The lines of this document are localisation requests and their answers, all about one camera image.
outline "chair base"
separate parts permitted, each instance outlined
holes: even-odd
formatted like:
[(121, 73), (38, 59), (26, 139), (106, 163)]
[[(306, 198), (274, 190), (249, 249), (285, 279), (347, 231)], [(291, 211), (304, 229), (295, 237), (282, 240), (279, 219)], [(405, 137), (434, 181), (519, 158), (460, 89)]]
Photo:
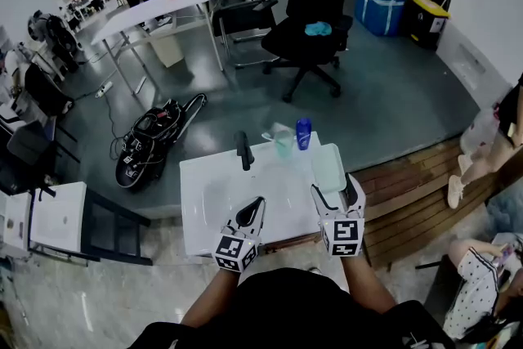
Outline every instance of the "chair base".
[[(334, 67), (339, 67), (339, 59), (337, 57), (334, 57), (333, 59)], [(330, 94), (332, 97), (339, 97), (342, 94), (342, 87), (339, 85), (339, 83), (331, 78), (328, 74), (326, 74), (320, 67), (317, 65), (304, 65), (303, 63), (297, 63), (295, 61), (286, 61), (277, 59), (276, 61), (273, 61), (271, 63), (266, 63), (263, 68), (263, 74), (270, 74), (272, 69), (274, 67), (298, 67), (299, 70), (297, 72), (296, 77), (294, 78), (293, 82), (291, 83), (291, 86), (289, 89), (284, 93), (282, 96), (282, 99), (284, 102), (291, 102), (293, 100), (293, 93), (296, 90), (298, 84), (300, 84), (301, 80), (303, 79), (303, 76), (309, 71), (319, 76), (324, 82), (326, 82), (328, 85), (330, 85)]]

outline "wooden deck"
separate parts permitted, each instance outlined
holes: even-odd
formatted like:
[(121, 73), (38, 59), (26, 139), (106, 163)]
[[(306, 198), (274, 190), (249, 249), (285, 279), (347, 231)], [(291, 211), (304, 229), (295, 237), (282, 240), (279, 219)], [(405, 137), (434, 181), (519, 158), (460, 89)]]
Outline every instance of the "wooden deck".
[(365, 243), (374, 267), (426, 246), (496, 190), (496, 176), (465, 189), (455, 210), (446, 202), (449, 176), (458, 173), (458, 138), (353, 173), (367, 194)]

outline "purple bottle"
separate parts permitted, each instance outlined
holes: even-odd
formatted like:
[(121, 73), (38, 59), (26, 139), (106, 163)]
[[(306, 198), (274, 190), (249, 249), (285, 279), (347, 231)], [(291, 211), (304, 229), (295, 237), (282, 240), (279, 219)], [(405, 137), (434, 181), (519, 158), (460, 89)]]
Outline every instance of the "purple bottle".
[(308, 118), (301, 118), (296, 121), (296, 140), (297, 148), (300, 150), (307, 150), (309, 148), (309, 141), (311, 140), (311, 120)]

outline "polka dot clothing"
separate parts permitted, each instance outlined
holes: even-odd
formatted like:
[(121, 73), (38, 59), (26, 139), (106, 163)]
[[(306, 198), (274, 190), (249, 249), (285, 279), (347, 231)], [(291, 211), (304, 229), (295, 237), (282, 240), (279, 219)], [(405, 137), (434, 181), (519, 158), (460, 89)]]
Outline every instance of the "polka dot clothing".
[(459, 263), (458, 273), (464, 282), (443, 326), (443, 330), (454, 339), (463, 338), (483, 316), (492, 314), (498, 298), (496, 268), (473, 248)]

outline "black and white marker cube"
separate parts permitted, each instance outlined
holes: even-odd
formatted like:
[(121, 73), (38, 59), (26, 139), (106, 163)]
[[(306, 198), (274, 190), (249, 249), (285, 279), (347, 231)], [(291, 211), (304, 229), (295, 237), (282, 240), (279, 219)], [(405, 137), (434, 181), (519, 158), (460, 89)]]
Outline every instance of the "black and white marker cube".
[(255, 239), (220, 234), (212, 253), (217, 265), (234, 272), (243, 272), (257, 255)]
[(357, 256), (363, 241), (364, 218), (322, 219), (321, 235), (332, 256)]

